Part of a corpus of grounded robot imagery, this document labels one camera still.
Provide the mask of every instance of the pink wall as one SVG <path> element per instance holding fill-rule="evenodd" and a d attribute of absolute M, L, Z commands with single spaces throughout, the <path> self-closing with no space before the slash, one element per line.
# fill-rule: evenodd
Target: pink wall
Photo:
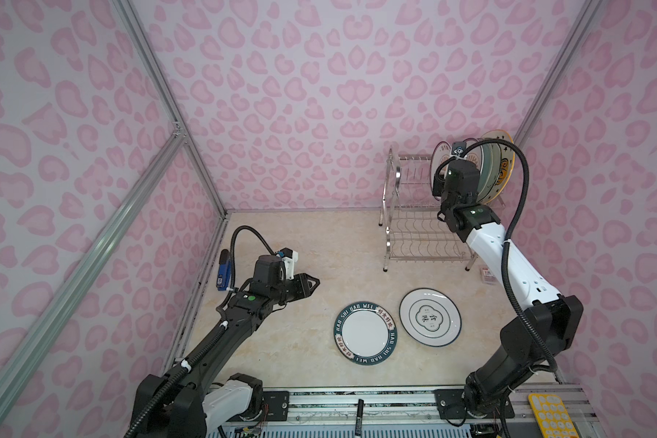
<path fill-rule="evenodd" d="M 0 437 L 120 436 L 138 384 L 162 371 L 217 221 L 180 151 Z"/>
<path fill-rule="evenodd" d="M 607 436 L 655 438 L 657 0 L 610 2 L 525 153 L 532 184 L 514 240 L 585 306 L 561 370 Z M 503 195 L 507 218 L 517 189 Z"/>
<path fill-rule="evenodd" d="M 172 127 L 107 0 L 0 0 L 0 367 Z"/>
<path fill-rule="evenodd" d="M 136 0 L 225 206 L 377 206 L 385 155 L 516 131 L 581 0 Z"/>

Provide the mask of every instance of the wire rack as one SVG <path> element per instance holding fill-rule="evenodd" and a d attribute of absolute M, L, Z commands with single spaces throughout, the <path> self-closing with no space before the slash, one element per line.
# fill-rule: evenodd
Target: wire rack
<path fill-rule="evenodd" d="M 389 150 L 380 210 L 387 235 L 385 272 L 390 260 L 469 261 L 467 270 L 474 264 L 476 254 L 436 218 L 440 205 L 431 195 L 430 170 L 429 155 Z"/>

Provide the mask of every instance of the plate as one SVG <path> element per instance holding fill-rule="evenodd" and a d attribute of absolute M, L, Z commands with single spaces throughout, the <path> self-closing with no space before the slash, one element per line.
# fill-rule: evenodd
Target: plate
<path fill-rule="evenodd" d="M 499 138 L 513 142 L 513 139 L 508 132 L 504 130 L 493 130 L 485 133 L 483 138 Z M 494 156 L 494 162 L 498 162 L 499 166 L 492 166 L 491 173 L 487 178 L 487 184 L 485 186 L 486 194 L 480 192 L 478 201 L 482 204 L 488 204 L 495 197 L 499 196 L 501 191 L 506 186 L 508 179 L 511 178 L 511 171 L 514 169 L 514 163 L 516 162 L 516 153 L 504 145 L 491 145 L 492 151 L 495 153 L 493 155 L 499 155 L 498 157 Z"/>
<path fill-rule="evenodd" d="M 376 365 L 394 352 L 396 324 L 384 308 L 360 301 L 338 314 L 333 325 L 333 339 L 351 362 Z"/>
<path fill-rule="evenodd" d="M 457 306 L 435 289 L 416 289 L 404 296 L 399 318 L 412 338 L 432 347 L 446 346 L 460 335 Z"/>
<path fill-rule="evenodd" d="M 477 141 L 477 139 L 474 138 L 469 138 L 464 140 L 467 144 L 467 146 L 473 145 Z M 480 171 L 480 174 L 483 175 L 483 169 L 486 168 L 487 174 L 489 174 L 491 168 L 487 167 L 489 165 L 489 162 L 491 160 L 488 160 L 487 154 L 489 153 L 489 146 L 490 145 L 484 145 L 482 147 L 478 147 L 477 149 L 474 149 L 470 153 L 467 154 L 467 160 L 471 161 L 474 163 L 475 166 Z M 431 154 L 431 171 L 429 173 L 429 183 L 431 185 L 431 192 L 433 191 L 433 176 L 436 173 L 436 170 L 438 169 L 438 166 L 441 165 L 442 162 L 447 160 L 453 153 L 452 153 L 452 146 L 450 143 L 446 141 L 442 141 L 438 143 L 436 148 L 433 150 L 433 153 Z M 443 169 L 441 169 L 441 175 L 445 176 L 447 171 L 447 166 Z M 482 187 L 484 179 L 480 177 L 480 187 Z"/>

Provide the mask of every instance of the plate with chinese characters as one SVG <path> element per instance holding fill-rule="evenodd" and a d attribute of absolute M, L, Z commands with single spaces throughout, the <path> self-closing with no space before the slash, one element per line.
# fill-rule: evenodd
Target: plate with chinese characters
<path fill-rule="evenodd" d="M 399 318 L 415 340 L 432 347 L 446 346 L 460 335 L 460 311 L 435 289 L 416 289 L 404 296 Z"/>
<path fill-rule="evenodd" d="M 396 324 L 384 308 L 360 301 L 338 314 L 333 325 L 333 339 L 351 362 L 376 365 L 394 352 Z"/>

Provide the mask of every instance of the white zip tie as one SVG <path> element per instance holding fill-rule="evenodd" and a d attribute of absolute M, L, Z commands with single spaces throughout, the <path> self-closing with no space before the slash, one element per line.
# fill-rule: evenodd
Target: white zip tie
<path fill-rule="evenodd" d="M 183 359 L 183 362 L 180 362 L 180 366 L 182 366 L 184 369 L 188 370 L 188 373 L 193 371 L 192 365 L 188 362 L 187 359 Z"/>

